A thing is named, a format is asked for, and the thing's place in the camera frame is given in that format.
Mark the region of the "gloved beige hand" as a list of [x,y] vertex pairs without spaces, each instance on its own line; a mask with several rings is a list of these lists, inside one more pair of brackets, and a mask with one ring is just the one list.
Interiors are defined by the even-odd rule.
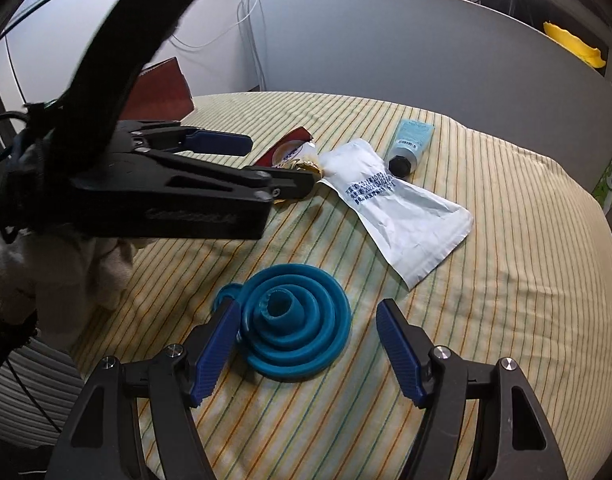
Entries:
[[97,308],[113,311],[128,286],[138,250],[152,238],[0,238],[0,318],[20,324],[32,313],[41,338],[70,348]]

